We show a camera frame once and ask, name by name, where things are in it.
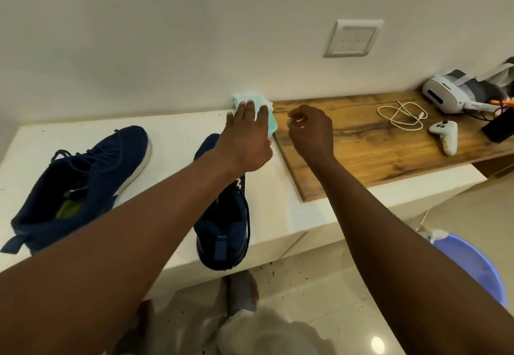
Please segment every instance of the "sneaker sole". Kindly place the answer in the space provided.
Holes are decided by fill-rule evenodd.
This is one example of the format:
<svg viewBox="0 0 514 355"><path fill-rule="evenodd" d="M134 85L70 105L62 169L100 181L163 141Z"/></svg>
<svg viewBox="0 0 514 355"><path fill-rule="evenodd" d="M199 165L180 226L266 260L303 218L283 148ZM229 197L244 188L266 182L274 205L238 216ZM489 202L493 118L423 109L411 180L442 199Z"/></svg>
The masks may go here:
<svg viewBox="0 0 514 355"><path fill-rule="evenodd" d="M150 161L150 157L152 156L152 142L150 141L150 137L148 135L146 136L148 138L148 144L146 145L146 153L143 157L143 160L141 161L141 164L137 166L137 168L134 170L132 175L130 175L124 183L120 186L120 188L113 194L113 196L117 196L121 194L121 192L126 189L130 183L132 183L141 172L145 169L145 167L148 165L148 162Z"/></svg>

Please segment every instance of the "blue bucket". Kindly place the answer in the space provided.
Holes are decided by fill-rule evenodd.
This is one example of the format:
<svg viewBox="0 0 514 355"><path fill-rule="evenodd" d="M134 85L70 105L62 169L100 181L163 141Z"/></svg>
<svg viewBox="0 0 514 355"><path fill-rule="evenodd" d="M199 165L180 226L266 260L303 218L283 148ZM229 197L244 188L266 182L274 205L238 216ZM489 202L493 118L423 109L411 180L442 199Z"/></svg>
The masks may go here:
<svg viewBox="0 0 514 355"><path fill-rule="evenodd" d="M502 277L494 264L482 252L453 233L450 233L445 239L436 240L434 247L457 263L495 300L507 308L507 295Z"/></svg>

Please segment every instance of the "charging cable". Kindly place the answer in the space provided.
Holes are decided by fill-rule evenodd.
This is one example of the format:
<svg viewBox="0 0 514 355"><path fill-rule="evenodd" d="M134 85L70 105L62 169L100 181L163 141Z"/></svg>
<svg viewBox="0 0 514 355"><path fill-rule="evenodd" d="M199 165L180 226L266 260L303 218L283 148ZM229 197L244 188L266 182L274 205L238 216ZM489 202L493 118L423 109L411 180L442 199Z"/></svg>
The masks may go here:
<svg viewBox="0 0 514 355"><path fill-rule="evenodd" d="M423 119L427 119L428 118L428 112L426 112L425 110L423 110L421 108L421 106L419 106L418 104L414 103L414 102L405 102L405 103L402 103L402 102L399 102L399 101L396 101L396 103L398 103L399 107L396 107L396 106L381 106L379 108L377 108L377 113L388 119L389 122L391 122L393 125L395 125L397 128L400 128L402 130L407 130L407 131L412 131L412 132L415 132L417 130L421 130L423 129L423 122L421 122ZM415 105L418 109L421 110L421 112L419 113L418 116L415 116L412 112L410 112L409 110L407 110L406 108L406 105L408 104L413 104ZM380 110L382 109L395 109L396 112L394 113L394 115L390 118L390 117L387 117L385 115L383 115ZM405 114L407 115L408 117L411 117L411 118L414 118L414 122L413 123L409 123L409 122L401 122L401 121L397 121L395 120L395 117L399 114L399 113L402 113L402 114Z"/></svg>

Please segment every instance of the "light switch panel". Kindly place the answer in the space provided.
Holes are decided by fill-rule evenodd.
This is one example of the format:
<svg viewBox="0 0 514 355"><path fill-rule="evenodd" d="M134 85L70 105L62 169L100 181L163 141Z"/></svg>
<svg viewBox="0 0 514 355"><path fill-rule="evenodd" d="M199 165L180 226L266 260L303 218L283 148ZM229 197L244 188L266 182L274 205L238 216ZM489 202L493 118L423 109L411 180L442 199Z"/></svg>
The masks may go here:
<svg viewBox="0 0 514 355"><path fill-rule="evenodd" d="M363 57L375 42L383 20L338 20L325 57Z"/></svg>

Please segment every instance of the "white controller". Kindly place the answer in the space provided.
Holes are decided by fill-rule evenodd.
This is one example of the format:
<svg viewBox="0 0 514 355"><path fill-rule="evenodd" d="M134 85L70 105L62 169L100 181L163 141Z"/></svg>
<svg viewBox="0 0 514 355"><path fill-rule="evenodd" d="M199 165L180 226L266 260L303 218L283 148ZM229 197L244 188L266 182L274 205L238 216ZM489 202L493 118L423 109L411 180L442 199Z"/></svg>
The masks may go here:
<svg viewBox="0 0 514 355"><path fill-rule="evenodd" d="M441 121L430 126L428 131L437 134L443 141L443 151L446 156L457 153L458 127L455 121Z"/></svg>

